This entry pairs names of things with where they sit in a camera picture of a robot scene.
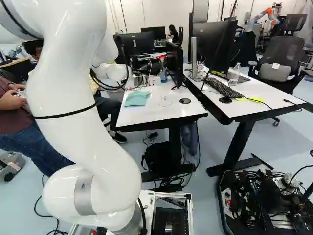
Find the person's hand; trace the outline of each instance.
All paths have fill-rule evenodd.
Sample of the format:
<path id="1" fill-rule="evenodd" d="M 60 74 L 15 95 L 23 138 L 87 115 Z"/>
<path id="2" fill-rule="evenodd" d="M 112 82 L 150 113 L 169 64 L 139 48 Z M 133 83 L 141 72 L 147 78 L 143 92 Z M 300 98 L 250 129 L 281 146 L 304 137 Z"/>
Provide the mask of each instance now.
<path id="1" fill-rule="evenodd" d="M 25 98 L 13 96 L 14 93 L 15 90 L 8 90 L 0 98 L 0 110 L 16 110 L 27 103 Z"/>
<path id="2" fill-rule="evenodd" d="M 8 88 L 17 91 L 18 89 L 26 89 L 26 86 L 23 84 L 10 84 Z"/>

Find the jeans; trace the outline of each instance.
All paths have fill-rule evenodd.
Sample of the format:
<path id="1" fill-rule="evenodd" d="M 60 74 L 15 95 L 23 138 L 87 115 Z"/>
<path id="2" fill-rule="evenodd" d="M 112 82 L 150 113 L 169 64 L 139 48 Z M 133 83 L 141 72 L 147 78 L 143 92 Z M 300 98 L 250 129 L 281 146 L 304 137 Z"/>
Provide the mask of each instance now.
<path id="1" fill-rule="evenodd" d="M 115 99 L 106 99 L 102 97 L 96 97 L 96 102 L 102 102 L 97 106 L 99 116 L 102 121 L 108 118 L 108 114 L 111 114 L 111 125 L 110 130 L 116 131 L 116 124 L 119 115 L 119 111 L 121 109 L 122 103 Z"/>
<path id="2" fill-rule="evenodd" d="M 0 135 L 0 148 L 30 157 L 36 167 L 48 177 L 61 168 L 75 164 L 48 143 L 35 123 L 18 132 Z"/>

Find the maroon shirt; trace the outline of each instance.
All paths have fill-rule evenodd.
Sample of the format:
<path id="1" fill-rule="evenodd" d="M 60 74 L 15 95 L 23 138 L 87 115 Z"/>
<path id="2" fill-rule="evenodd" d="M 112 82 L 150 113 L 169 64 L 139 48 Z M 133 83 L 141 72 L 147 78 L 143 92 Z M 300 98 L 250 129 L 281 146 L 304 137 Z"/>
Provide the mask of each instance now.
<path id="1" fill-rule="evenodd" d="M 0 99 L 9 90 L 9 82 L 0 75 Z M 32 124 L 32 116 L 25 109 L 0 110 L 0 134 L 14 133 Z"/>

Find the computer monitor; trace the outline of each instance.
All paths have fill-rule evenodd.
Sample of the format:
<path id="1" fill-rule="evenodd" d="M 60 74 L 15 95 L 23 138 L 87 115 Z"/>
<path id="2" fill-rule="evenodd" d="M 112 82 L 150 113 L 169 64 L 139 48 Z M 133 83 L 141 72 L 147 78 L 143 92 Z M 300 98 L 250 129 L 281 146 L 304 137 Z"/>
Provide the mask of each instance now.
<path id="1" fill-rule="evenodd" d="M 120 38 L 127 57 L 152 54 L 155 48 L 152 32 L 119 34 L 115 37 Z"/>
<path id="2" fill-rule="evenodd" d="M 230 66 L 238 21 L 195 23 L 193 37 L 197 37 L 197 60 L 202 60 L 212 73 L 225 77 Z"/>
<path id="3" fill-rule="evenodd" d="M 229 21 L 229 20 L 235 21 L 236 19 L 237 19 L 237 16 L 225 17 L 225 18 L 224 18 L 224 21 Z"/>
<path id="4" fill-rule="evenodd" d="M 165 27 L 141 28 L 141 32 L 153 32 L 154 40 L 166 38 Z"/>
<path id="5" fill-rule="evenodd" d="M 168 57 L 168 68 L 174 72 L 175 87 L 179 88 L 183 84 L 184 75 L 182 71 L 183 65 L 183 50 L 180 46 L 166 42 L 166 51 Z"/>

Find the game controller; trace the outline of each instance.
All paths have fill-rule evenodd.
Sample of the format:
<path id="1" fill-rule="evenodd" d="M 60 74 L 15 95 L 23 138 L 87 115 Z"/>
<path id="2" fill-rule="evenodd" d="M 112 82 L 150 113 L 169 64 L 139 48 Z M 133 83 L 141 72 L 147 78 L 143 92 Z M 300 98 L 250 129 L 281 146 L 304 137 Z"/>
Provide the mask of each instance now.
<path id="1" fill-rule="evenodd" d="M 24 88 L 20 88 L 17 92 L 12 93 L 12 96 L 26 98 L 26 90 Z M 30 108 L 27 104 L 22 107 L 31 114 Z"/>
<path id="2" fill-rule="evenodd" d="M 17 92 L 12 93 L 12 96 L 25 98 L 25 93 L 26 93 L 26 90 L 24 88 L 20 88 L 20 89 L 18 89 Z"/>

